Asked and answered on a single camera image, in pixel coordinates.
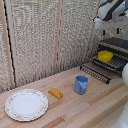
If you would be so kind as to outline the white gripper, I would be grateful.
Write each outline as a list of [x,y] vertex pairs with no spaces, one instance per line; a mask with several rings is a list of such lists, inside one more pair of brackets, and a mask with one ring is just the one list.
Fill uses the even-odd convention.
[[[109,21],[102,21],[99,18],[95,18],[94,23],[95,23],[96,29],[107,29],[107,28],[111,28],[111,27],[116,28],[116,27],[128,25],[128,17],[120,16],[120,17],[116,17],[116,18],[109,20]],[[116,33],[117,34],[120,33],[120,28],[117,28]]]

